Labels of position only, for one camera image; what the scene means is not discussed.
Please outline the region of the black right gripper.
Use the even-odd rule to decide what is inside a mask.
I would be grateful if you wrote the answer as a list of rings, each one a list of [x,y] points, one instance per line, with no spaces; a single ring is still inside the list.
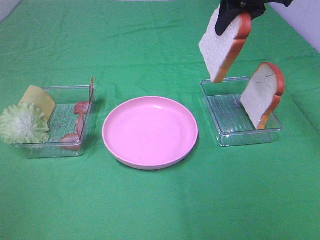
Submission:
[[[251,20],[262,16],[266,7],[265,4],[277,3],[288,7],[293,0],[221,0],[219,14],[215,24],[215,31],[221,36],[231,22],[242,12],[241,8],[248,7],[246,11],[250,14]]]

